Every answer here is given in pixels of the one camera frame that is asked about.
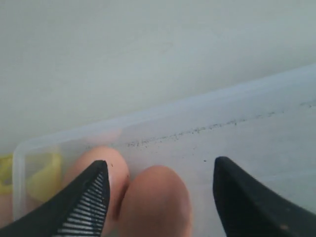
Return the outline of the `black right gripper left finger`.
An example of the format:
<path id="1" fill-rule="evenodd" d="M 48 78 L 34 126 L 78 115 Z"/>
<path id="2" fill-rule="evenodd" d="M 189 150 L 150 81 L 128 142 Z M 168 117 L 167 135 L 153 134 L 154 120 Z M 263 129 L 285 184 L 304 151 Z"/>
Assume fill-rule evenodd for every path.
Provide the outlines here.
<path id="1" fill-rule="evenodd" d="M 2 237 L 100 237 L 110 202 L 107 163 L 94 161 L 40 207 L 1 228 Z"/>

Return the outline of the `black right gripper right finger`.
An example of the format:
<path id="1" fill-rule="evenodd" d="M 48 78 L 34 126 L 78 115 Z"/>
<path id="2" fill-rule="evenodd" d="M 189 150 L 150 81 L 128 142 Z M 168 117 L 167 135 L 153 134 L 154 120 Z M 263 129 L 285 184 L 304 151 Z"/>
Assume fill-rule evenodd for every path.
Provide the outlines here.
<path id="1" fill-rule="evenodd" d="M 286 200 L 228 157 L 217 157 L 213 197 L 228 237 L 314 237 L 316 216 Z"/>

